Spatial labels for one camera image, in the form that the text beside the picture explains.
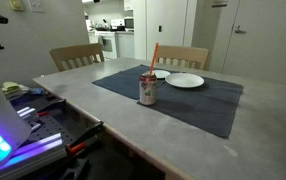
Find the small white plate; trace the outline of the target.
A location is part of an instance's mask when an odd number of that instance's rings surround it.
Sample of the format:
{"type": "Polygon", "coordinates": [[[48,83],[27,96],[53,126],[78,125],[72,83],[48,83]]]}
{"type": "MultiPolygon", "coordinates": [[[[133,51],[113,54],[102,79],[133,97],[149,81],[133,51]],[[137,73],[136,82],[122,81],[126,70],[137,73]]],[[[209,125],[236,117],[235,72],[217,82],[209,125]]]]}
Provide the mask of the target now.
{"type": "Polygon", "coordinates": [[[166,70],[154,70],[153,73],[158,79],[165,79],[170,75],[170,72],[166,70]]]}

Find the left wooden chair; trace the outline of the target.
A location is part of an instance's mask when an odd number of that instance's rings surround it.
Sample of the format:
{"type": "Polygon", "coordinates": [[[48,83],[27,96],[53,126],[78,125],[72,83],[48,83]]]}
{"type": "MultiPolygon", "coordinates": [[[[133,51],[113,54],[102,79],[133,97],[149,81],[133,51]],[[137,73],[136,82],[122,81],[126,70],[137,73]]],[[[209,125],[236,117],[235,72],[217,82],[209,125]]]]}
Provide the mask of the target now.
{"type": "Polygon", "coordinates": [[[99,43],[55,48],[49,53],[60,72],[65,71],[64,64],[70,70],[105,61],[99,43]]]}

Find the white kitchen stove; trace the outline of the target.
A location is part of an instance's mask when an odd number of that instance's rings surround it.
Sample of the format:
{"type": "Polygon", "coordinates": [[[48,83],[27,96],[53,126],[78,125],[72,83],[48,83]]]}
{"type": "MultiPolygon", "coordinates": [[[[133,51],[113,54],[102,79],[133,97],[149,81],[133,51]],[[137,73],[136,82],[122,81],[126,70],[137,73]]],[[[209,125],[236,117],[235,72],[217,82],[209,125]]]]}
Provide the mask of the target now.
{"type": "Polygon", "coordinates": [[[107,59],[115,59],[117,57],[116,35],[109,31],[96,31],[98,43],[101,45],[103,55],[107,59]]]}

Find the yellow green cloth stack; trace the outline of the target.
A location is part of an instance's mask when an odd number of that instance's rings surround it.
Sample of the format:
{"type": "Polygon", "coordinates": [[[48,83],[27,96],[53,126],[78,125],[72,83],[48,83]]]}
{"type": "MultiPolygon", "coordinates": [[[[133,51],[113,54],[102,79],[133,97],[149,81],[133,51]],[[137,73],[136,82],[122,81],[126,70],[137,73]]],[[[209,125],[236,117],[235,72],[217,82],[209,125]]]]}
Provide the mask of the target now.
{"type": "Polygon", "coordinates": [[[30,88],[15,82],[4,82],[2,92],[7,98],[24,95],[30,91],[30,88]]]}

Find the aluminium rail frame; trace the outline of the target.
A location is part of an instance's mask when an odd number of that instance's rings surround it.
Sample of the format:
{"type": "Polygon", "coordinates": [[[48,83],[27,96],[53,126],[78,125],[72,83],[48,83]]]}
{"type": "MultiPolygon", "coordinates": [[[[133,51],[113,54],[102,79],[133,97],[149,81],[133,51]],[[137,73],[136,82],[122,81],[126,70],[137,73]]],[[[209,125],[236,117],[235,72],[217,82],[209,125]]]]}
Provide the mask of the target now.
{"type": "Polygon", "coordinates": [[[10,160],[0,166],[0,180],[23,177],[66,155],[61,134],[51,135],[17,149],[10,160]]]}

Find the pink soda can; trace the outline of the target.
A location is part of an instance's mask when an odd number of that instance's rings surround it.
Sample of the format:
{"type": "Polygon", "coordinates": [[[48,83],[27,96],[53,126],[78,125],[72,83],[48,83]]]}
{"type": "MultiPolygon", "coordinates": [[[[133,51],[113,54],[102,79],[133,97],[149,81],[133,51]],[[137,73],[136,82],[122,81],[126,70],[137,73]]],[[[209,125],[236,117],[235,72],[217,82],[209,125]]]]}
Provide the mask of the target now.
{"type": "Polygon", "coordinates": [[[139,102],[143,105],[156,103],[157,77],[155,74],[143,73],[139,78],[139,102]]]}

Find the microwave oven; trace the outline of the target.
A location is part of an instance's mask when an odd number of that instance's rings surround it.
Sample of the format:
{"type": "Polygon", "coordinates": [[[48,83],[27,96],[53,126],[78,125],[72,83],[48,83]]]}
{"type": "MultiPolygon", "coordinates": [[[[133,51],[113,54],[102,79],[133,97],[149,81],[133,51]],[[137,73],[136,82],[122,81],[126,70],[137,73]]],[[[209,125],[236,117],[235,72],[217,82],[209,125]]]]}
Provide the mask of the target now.
{"type": "Polygon", "coordinates": [[[133,18],[125,18],[124,23],[125,23],[125,27],[127,29],[133,29],[134,28],[134,19],[133,18]]]}

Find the orange drinking straw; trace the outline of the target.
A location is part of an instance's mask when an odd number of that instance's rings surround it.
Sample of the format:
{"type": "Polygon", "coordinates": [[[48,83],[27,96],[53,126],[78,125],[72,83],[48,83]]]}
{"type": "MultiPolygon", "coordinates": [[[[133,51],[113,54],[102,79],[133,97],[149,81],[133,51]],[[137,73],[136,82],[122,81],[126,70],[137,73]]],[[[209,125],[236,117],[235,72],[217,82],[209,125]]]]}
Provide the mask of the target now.
{"type": "Polygon", "coordinates": [[[159,43],[155,43],[153,57],[152,57],[151,65],[150,65],[150,69],[149,69],[149,75],[150,76],[152,75],[152,72],[153,72],[153,69],[154,69],[154,64],[155,64],[155,60],[157,58],[158,48],[159,48],[159,43]]]}

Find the wooden chair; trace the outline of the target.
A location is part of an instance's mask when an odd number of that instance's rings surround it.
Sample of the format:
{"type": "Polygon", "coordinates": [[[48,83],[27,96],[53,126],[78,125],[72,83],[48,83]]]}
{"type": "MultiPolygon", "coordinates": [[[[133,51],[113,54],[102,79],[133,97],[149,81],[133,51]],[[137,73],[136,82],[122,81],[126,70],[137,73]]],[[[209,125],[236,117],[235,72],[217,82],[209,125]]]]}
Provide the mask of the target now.
{"type": "Polygon", "coordinates": [[[203,70],[208,54],[209,50],[204,48],[160,45],[156,62],[203,70]]]}
{"type": "Polygon", "coordinates": [[[60,72],[65,71],[64,64],[70,70],[105,61],[99,43],[55,48],[49,53],[60,72]]]}

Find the black orange clamp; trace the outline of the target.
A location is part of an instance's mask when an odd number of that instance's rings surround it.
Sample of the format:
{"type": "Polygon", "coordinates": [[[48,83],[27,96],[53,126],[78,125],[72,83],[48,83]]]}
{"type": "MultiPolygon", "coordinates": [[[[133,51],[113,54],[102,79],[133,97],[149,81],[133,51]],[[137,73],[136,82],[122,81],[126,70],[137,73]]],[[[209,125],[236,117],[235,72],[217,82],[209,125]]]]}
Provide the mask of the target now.
{"type": "Polygon", "coordinates": [[[90,127],[85,133],[83,133],[79,138],[73,141],[71,144],[65,146],[66,152],[69,155],[75,155],[85,148],[85,141],[94,137],[103,130],[103,122],[98,122],[90,127]]]}

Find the right wooden chair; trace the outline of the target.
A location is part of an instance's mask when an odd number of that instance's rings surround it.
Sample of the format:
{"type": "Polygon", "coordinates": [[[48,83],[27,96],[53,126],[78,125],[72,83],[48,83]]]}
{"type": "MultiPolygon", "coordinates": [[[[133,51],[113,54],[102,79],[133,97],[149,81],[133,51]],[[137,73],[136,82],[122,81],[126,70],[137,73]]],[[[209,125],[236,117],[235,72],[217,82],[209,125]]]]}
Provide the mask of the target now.
{"type": "Polygon", "coordinates": [[[209,50],[204,48],[160,45],[156,62],[203,70],[208,54],[209,50]]]}

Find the large white plate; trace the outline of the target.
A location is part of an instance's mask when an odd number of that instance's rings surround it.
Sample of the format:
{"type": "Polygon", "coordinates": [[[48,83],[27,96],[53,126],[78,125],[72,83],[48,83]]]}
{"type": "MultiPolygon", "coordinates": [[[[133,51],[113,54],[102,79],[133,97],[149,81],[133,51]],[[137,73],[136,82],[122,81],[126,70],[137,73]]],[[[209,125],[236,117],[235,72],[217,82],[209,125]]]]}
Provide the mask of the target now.
{"type": "Polygon", "coordinates": [[[205,82],[202,77],[190,73],[172,73],[165,77],[165,81],[179,88],[195,88],[203,85],[205,82]]]}

